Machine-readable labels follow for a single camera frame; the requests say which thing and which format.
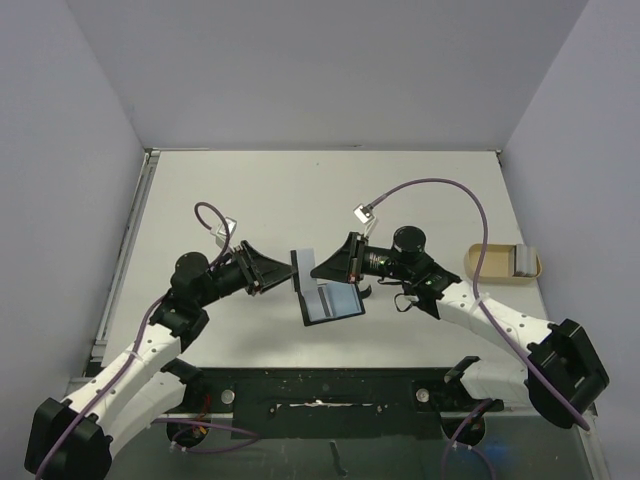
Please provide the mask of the black leather card holder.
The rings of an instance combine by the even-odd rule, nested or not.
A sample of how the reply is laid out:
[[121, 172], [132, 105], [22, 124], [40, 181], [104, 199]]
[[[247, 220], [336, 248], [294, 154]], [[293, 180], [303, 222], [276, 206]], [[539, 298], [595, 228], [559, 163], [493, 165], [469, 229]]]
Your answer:
[[303, 324], [305, 327], [311, 327], [364, 315], [364, 300], [371, 294], [370, 285], [361, 290], [355, 285], [337, 282], [320, 284], [311, 290], [297, 291]]

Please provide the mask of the white card with black stripe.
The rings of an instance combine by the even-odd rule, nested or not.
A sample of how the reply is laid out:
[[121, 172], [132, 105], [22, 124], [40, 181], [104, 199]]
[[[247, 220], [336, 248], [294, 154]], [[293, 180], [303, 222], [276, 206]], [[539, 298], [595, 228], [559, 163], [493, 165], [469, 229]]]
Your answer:
[[302, 248], [290, 252], [292, 265], [296, 270], [294, 289], [296, 292], [307, 292], [317, 288], [317, 280], [311, 276], [315, 267], [315, 252], [313, 248]]

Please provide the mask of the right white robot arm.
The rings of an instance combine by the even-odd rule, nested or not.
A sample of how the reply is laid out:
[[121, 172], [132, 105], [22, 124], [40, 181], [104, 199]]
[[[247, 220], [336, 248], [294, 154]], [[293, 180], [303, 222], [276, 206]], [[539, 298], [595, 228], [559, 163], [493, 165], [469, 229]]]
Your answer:
[[523, 314], [482, 296], [477, 287], [440, 266], [425, 251], [426, 235], [414, 226], [399, 228], [388, 249], [374, 247], [357, 232], [311, 275], [347, 284], [365, 276], [390, 279], [412, 297], [413, 307], [462, 327], [518, 358], [534, 409], [568, 429], [587, 426], [584, 412], [607, 388], [609, 376], [586, 330]]

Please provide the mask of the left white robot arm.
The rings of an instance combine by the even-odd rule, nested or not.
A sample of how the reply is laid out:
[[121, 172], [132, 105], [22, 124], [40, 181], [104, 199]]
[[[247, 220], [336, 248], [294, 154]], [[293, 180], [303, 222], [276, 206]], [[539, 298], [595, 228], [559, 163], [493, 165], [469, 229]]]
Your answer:
[[149, 307], [133, 343], [65, 399], [49, 398], [37, 408], [25, 469], [38, 479], [105, 478], [118, 449], [155, 416], [202, 402], [201, 382], [172, 379], [168, 367], [204, 330], [207, 306], [240, 290], [265, 293], [295, 273], [246, 241], [214, 262], [199, 252], [182, 255], [169, 290]]

